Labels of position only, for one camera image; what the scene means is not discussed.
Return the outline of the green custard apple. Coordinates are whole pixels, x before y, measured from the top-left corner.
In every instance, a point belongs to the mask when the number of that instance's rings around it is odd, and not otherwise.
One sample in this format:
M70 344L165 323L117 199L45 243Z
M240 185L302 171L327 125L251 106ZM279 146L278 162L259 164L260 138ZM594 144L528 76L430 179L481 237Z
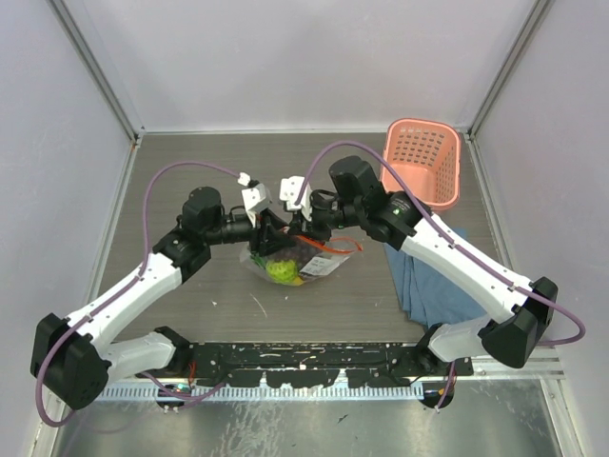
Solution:
M265 264L265 272L273 282L279 284L292 284L299 277L294 260L268 261Z

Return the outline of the dark purple grape bunch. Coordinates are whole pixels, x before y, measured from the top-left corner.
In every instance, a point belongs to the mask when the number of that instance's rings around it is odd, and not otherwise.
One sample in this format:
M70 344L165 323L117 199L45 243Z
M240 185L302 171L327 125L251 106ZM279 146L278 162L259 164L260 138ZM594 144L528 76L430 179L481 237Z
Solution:
M278 258L283 260L294 260L297 264L306 264L313 257L320 254L322 251L315 246L302 239L297 238L294 246L283 248L278 252Z

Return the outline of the clear red zip top bag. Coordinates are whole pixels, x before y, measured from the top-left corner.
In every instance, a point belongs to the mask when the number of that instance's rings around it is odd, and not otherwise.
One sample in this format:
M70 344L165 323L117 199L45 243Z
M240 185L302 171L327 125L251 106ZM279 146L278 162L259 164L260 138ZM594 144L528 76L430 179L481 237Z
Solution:
M268 255L254 253L245 247L240 262L272 284L298 287L329 276L362 251L362 245L350 237L334 237L322 243L297 236L294 246Z

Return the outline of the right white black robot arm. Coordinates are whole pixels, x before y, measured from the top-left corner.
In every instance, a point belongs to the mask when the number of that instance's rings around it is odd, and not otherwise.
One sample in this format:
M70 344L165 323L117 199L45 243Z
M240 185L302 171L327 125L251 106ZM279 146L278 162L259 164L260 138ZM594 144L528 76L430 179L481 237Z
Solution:
M479 317L428 325L418 343L422 371L437 375L453 361L480 355L524 367L552 322L555 282L531 280L482 253L411 191L386 189L356 155L335 162L330 175L336 192L325 201L303 176L282 180L280 198L297 228L327 234L341 226L360 227L371 239L437 271L482 310Z

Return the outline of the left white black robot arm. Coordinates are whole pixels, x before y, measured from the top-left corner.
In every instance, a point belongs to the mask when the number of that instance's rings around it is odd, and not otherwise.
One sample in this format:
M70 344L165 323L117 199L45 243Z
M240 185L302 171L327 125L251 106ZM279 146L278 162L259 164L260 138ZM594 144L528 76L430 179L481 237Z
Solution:
M158 299L175 290L211 258L221 244L261 243L281 225L265 185L242 191L245 211L226 213L220 192L196 188L177 225L142 264L92 303L66 318L51 313L35 331L30 371L36 388L48 388L73 410L90 405L114 381L160 369L169 377L187 373L192 344L168 327L122 343L116 336Z

